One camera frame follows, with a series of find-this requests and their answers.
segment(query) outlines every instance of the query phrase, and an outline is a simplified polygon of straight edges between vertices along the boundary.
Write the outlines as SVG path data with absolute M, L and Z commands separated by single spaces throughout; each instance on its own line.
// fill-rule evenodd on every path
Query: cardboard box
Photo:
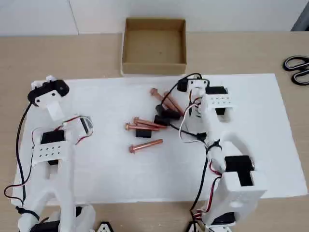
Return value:
M 123 74 L 179 75 L 187 65 L 185 20 L 127 18 Z

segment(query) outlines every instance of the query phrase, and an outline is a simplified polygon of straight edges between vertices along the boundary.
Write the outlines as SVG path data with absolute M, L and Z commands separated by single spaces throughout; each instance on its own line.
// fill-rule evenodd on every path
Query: black scissor handle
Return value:
M 296 84 L 296 85 L 299 85 L 299 86 L 308 86 L 309 85 L 309 80 L 308 81 L 299 81 L 298 78 L 300 76 L 304 76 L 304 75 L 307 75 L 309 74 L 309 69 L 304 69 L 303 71 L 300 71 L 298 73 L 295 73 L 292 78 L 291 78 L 291 81 Z
M 297 64 L 297 65 L 294 65 L 294 66 L 289 66 L 288 63 L 291 60 L 301 60 L 301 61 L 303 61 L 303 63 Z M 287 58 L 283 63 L 283 69 L 286 70 L 286 71 L 303 70 L 307 66 L 309 66 L 309 57 L 306 57 L 306 56 L 292 56 L 292 57 Z

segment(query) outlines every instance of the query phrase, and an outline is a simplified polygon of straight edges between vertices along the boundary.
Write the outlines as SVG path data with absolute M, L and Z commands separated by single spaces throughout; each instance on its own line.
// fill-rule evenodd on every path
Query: wooden table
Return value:
M 291 73 L 285 72 L 281 65 L 292 55 L 309 56 L 308 44 L 308 32 L 209 32 L 187 36 L 187 73 L 276 74 L 307 180 L 309 87 L 292 84 Z M 59 79 L 119 77 L 120 56 L 120 34 L 0 38 L 1 189 L 14 179 L 16 130 L 27 106 L 30 83 L 49 74 Z M 190 205 L 95 205 L 96 225 L 104 220 L 111 222 L 115 232 L 182 232 L 189 220 Z M 0 231 L 17 231 L 19 215 L 3 196 L 0 209 Z M 51 210 L 47 208 L 44 215 Z M 308 212 L 308 197 L 261 200 L 257 210 L 234 231 L 307 231 Z

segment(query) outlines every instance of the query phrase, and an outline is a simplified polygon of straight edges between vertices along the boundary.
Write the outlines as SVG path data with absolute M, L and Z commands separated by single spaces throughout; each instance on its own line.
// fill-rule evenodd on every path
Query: copper bolt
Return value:
M 157 98 L 159 101 L 162 101 L 163 100 L 163 97 L 161 96 L 161 94 L 158 93 L 158 89 L 156 88 L 152 88 L 150 90 L 150 94 L 152 96 L 154 96 L 155 98 Z M 163 102 L 163 104 L 170 110 L 173 110 L 173 111 L 177 111 L 176 107 L 170 102 L 170 100 L 168 98 L 166 98 Z
M 136 145 L 136 146 L 131 145 L 129 147 L 129 151 L 131 153 L 135 153 L 137 150 L 141 150 L 143 148 L 146 148 L 146 147 L 149 147 L 149 146 L 154 146 L 156 144 L 161 144 L 161 143 L 163 143 L 163 139 L 154 140 L 152 142 L 145 143 L 145 144 L 139 144 L 139 145 Z
M 168 91 L 166 91 L 166 92 L 164 92 L 163 93 L 163 95 L 164 95 L 164 97 L 166 96 L 166 95 L 168 95 Z M 183 109 L 180 107 L 180 105 L 178 105 L 178 103 L 177 103 L 177 101 L 169 94 L 168 95 L 168 97 L 167 97 L 169 100 L 170 100 L 170 102 L 175 106 L 175 108 L 177 109 L 177 111 L 178 111 L 178 113 L 181 115 L 181 116 L 184 116 L 184 111 L 183 111 Z
M 130 123 L 126 123 L 125 129 L 127 131 L 129 131 L 131 129 L 142 129 L 142 130 L 150 130 L 150 131 L 159 131 L 160 130 L 158 127 L 138 126 L 138 125 L 132 125 Z
M 160 124 L 157 124 L 157 123 L 154 123 L 154 122 L 151 122 L 151 121 L 142 120 L 139 117 L 135 117 L 133 122 L 135 124 L 143 124 L 143 125 L 147 125 L 147 126 L 150 126 L 150 127 L 158 127 L 158 128 L 166 128 L 167 127 L 167 126 L 160 125 Z

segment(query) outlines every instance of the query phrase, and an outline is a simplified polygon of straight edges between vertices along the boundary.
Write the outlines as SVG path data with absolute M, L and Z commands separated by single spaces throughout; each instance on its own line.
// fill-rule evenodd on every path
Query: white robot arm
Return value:
M 254 166 L 254 157 L 244 140 L 230 130 L 236 119 L 233 118 L 235 107 L 228 89 L 210 86 L 205 79 L 193 78 L 187 82 L 186 91 L 190 92 L 190 101 L 195 105 L 185 119 L 188 131 L 206 132 L 207 146 L 220 141 L 208 153 L 217 177 L 208 202 L 197 210 L 194 217 L 210 231 L 227 232 L 229 226 L 255 210 L 258 200 L 267 190 L 266 180 Z M 234 147 L 237 154 L 225 150 L 225 147 Z
M 65 116 L 59 102 L 69 92 L 66 83 L 48 76 L 42 85 L 34 82 L 31 86 L 29 101 L 36 107 L 48 109 L 55 123 L 63 120 Z M 37 128 L 32 132 L 31 168 L 29 178 L 23 184 L 27 183 L 27 197 L 21 207 L 17 206 L 22 214 L 18 221 L 21 232 L 88 232 L 92 229 L 96 215 L 94 208 L 91 205 L 76 206 L 73 193 L 73 147 L 92 131 L 90 118 L 76 116 L 55 128 Z M 61 211 L 39 223 L 40 214 L 53 197 L 58 200 Z

